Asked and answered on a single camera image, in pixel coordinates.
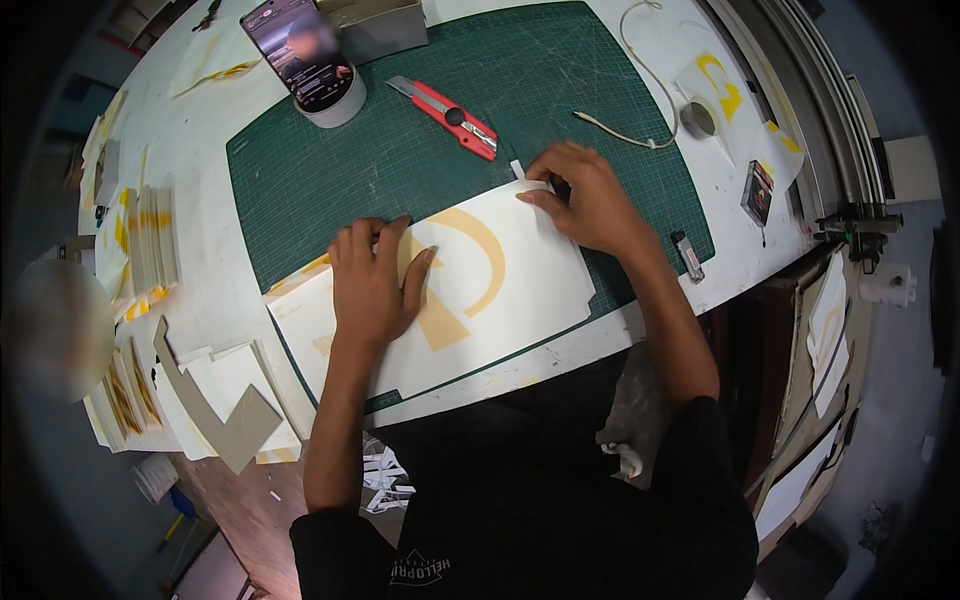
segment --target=cable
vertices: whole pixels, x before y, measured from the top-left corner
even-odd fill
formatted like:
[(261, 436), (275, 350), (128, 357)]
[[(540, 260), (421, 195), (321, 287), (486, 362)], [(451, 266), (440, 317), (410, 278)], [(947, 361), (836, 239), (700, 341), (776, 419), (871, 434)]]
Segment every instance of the cable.
[(843, 334), (847, 330), (847, 323), (850, 322), (850, 309), (853, 306), (853, 300), (847, 298), (847, 308), (844, 310), (843, 314), (843, 326), (840, 327), (840, 335), (837, 340), (837, 345), (833, 347), (833, 354), (830, 356), (830, 362), (827, 363), (827, 370), (824, 372), (824, 376), (820, 379), (820, 385), (817, 386), (817, 389), (813, 392), (813, 396), (810, 397), (810, 400), (806, 402), (804, 411), (801, 413), (800, 418), (797, 419), (797, 424), (793, 426), (793, 429), (790, 431), (790, 435), (786, 437), (786, 440), (783, 442), (783, 445), (780, 447), (780, 451), (777, 452), (777, 455), (770, 460), (770, 464), (767, 465), (767, 468), (758, 476), (756, 481), (750, 488), (743, 494), (743, 497), (749, 497), (751, 493), (756, 490), (756, 486), (760, 485), (766, 476), (770, 474), (770, 470), (773, 469), (774, 465), (777, 463), (777, 460), (783, 456), (783, 452), (786, 451), (786, 448), (790, 446), (790, 443), (793, 442), (793, 439), (797, 437), (797, 433), (800, 432), (800, 426), (804, 423), (806, 416), (810, 414), (810, 410), (816, 404), (814, 400), (820, 394), (820, 390), (823, 389), (824, 384), (827, 383), (827, 375), (830, 374), (830, 369), (833, 367), (833, 360), (837, 357), (837, 351), (840, 349), (840, 345), (844, 343)]
[(677, 139), (677, 131), (680, 129), (680, 114), (677, 112), (677, 105), (676, 103), (674, 103), (673, 96), (670, 95), (670, 91), (667, 90), (666, 85), (663, 84), (660, 78), (657, 77), (657, 74), (654, 73), (650, 69), (650, 67), (647, 66), (645, 62), (643, 62), (643, 60), (640, 60), (640, 57), (636, 55), (636, 51), (634, 50), (634, 47), (627, 42), (627, 37), (624, 36), (623, 34), (623, 22), (626, 20), (627, 15), (630, 14), (630, 11), (640, 6), (648, 6), (651, 9), (654, 9), (656, 11), (660, 11), (663, 9), (663, 5), (661, 3), (655, 2), (653, 0), (641, 0), (640, 2), (637, 2), (636, 4), (632, 5), (629, 9), (627, 9), (626, 11), (623, 12), (623, 14), (620, 15), (620, 41), (623, 42), (623, 45), (627, 47), (627, 51), (630, 52), (630, 56), (634, 57), (634, 60), (636, 60), (640, 64), (640, 66), (642, 66), (643, 69), (650, 74), (650, 77), (653, 77), (654, 80), (656, 80), (656, 82), (660, 85), (660, 89), (662, 89), (663, 93), (666, 94), (666, 99), (670, 101), (670, 109), (673, 111), (673, 131), (670, 133), (670, 139), (668, 139), (665, 143), (662, 143), (662, 144), (657, 144), (656, 142), (654, 142), (653, 138), (650, 138), (645, 142), (640, 142), (635, 139), (632, 139), (631, 137), (627, 137), (626, 135), (615, 132), (614, 130), (610, 129), (600, 121), (597, 121), (596, 119), (586, 114), (585, 112), (574, 110), (573, 114), (574, 116), (579, 117), (584, 121), (587, 121), (588, 123), (592, 123), (593, 125), (596, 125), (603, 131), (609, 133), (614, 137), (622, 139), (625, 142), (636, 144), (637, 146), (643, 146), (644, 148), (649, 148), (650, 150), (659, 150), (661, 148), (666, 148), (667, 146), (672, 144), (674, 140)]

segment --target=person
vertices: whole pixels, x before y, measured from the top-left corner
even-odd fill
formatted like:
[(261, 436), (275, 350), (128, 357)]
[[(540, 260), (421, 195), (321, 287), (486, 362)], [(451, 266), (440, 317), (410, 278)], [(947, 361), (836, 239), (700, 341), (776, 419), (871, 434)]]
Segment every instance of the person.
[(342, 80), (351, 75), (346, 59), (338, 52), (337, 43), (328, 25), (317, 14), (298, 17), (290, 26), (287, 46), (294, 57), (283, 65), (280, 76), (287, 83), (296, 84), (301, 73), (316, 65), (334, 64), (334, 75)]
[(337, 333), (303, 469), (308, 514), (290, 529), (303, 598), (742, 600), (750, 588), (756, 530), (732, 474), (717, 369), (657, 235), (590, 149), (552, 146), (527, 177), (569, 185), (569, 204), (547, 191), (522, 200), (581, 246), (616, 257), (636, 292), (675, 412), (650, 491), (611, 477), (618, 457), (595, 441), (624, 350), (374, 431), (417, 489), (394, 550), (358, 515), (361, 421), (377, 361), (420, 309), (434, 251), (414, 259), (401, 287), (396, 246), (409, 219), (356, 221), (329, 246)]

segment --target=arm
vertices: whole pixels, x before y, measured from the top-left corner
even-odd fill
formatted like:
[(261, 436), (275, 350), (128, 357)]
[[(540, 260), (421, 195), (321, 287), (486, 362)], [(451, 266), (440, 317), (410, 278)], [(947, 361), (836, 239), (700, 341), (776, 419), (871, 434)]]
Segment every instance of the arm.
[(570, 185), (569, 204), (547, 191), (527, 192), (522, 200), (545, 210), (574, 242), (620, 261), (643, 311), (660, 388), (674, 410), (698, 396), (719, 397), (716, 364), (673, 267), (607, 161), (570, 142), (552, 146), (527, 171), (528, 179), (551, 177)]
[[(337, 332), (303, 466), (303, 495), (311, 513), (331, 508), (355, 512), (360, 504), (360, 430), (371, 373), (386, 347), (420, 312), (423, 281), (435, 252), (427, 249), (414, 259), (401, 289), (397, 245), (409, 224), (409, 217), (389, 225), (361, 219), (341, 229), (327, 248)], [(377, 242), (374, 254), (371, 246)]]

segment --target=white table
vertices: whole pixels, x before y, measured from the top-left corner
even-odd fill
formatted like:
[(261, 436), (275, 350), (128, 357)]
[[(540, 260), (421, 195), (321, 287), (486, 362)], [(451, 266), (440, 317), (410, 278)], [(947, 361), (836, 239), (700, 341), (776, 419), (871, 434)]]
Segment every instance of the white table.
[[(237, 10), (230, 5), (236, 2), (242, 2), (243, 8), (249, 5), (247, 10), (256, 4), (255, 0), (225, 0), (221, 18), (233, 18), (229, 15)], [(423, 10), (430, 26), (522, 4), (531, 3), (423, 0)], [(620, 14), (633, 0), (593, 0), (589, 4), (617, 36)], [(205, 3), (188, 10), (123, 85), (129, 96), (114, 135), (121, 140), (123, 149), (121, 185), (138, 185), (141, 149), (147, 146), (144, 181), (174, 190), (180, 285), (150, 313), (123, 324), (119, 335), (132, 335), (141, 355), (153, 355), (156, 321), (162, 313), (170, 324), (168, 340), (176, 353), (202, 346), (217, 350), (257, 340), (287, 416), (306, 439), (315, 409), (283, 351), (253, 276), (237, 219), (225, 149), (228, 140), (286, 96), (287, 91), (262, 61), (243, 77), (204, 82), (177, 98), (168, 98), (167, 89), (188, 46), (190, 29), (205, 12)], [(625, 29), (637, 53), (665, 82), (676, 79), (705, 51), (726, 65), (735, 65), (720, 36), (692, 0), (668, 0), (663, 2), (662, 11), (640, 7), (631, 13)], [(669, 123), (672, 115), (662, 90), (645, 71), (637, 69)], [(746, 88), (740, 73), (732, 76), (742, 84), (742, 89)], [(683, 96), (671, 91), (681, 106)], [(757, 122), (762, 120), (752, 99), (745, 100), (741, 110), (753, 113)], [(760, 230), (739, 206), (746, 162), (733, 164), (716, 138), (696, 140), (683, 128), (677, 144), (703, 204), (716, 248), (716, 255), (704, 264), (704, 282), (692, 285), (686, 275), (680, 277), (681, 286), (699, 315), (790, 264), (814, 242), (791, 215), (788, 202), (780, 198), (772, 202), (766, 228), (767, 247), (762, 248)], [(651, 152), (642, 148), (636, 151)], [(81, 211), (80, 233), (91, 233), (93, 227), (92, 214)], [(429, 395), (379, 411), (368, 417), (367, 425), (413, 419), (498, 396), (586, 365), (644, 337), (642, 316), (633, 302), (548, 345)]]

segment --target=black t-shirt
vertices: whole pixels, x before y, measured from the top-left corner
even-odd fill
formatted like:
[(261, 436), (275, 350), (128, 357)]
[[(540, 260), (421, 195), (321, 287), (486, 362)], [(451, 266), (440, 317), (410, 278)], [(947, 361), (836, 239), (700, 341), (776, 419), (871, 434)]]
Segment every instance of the black t-shirt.
[(306, 600), (742, 600), (757, 555), (753, 517), (709, 398), (673, 419), (648, 492), (517, 457), (513, 468), (414, 494), (396, 551), (369, 521), (338, 510), (298, 518), (290, 538)]

